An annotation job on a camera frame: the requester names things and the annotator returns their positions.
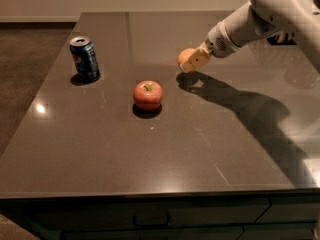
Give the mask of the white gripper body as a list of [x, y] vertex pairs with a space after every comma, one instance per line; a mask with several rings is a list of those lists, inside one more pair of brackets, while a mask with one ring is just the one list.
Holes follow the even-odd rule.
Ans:
[[240, 49], [229, 37], [224, 21], [208, 32], [205, 45], [209, 54], [216, 58], [228, 57]]

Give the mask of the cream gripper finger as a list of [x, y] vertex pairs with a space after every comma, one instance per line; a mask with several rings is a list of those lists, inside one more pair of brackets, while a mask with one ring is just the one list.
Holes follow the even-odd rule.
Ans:
[[210, 61], [210, 53], [205, 42], [194, 49], [193, 54], [182, 64], [181, 70], [184, 73], [195, 72]]

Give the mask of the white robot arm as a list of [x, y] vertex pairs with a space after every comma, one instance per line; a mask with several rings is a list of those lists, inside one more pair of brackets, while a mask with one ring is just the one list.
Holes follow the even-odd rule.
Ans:
[[178, 66], [194, 72], [211, 57], [225, 58], [248, 43], [283, 31], [300, 47], [311, 64], [320, 68], [319, 0], [249, 0], [217, 23], [195, 49], [178, 57]]

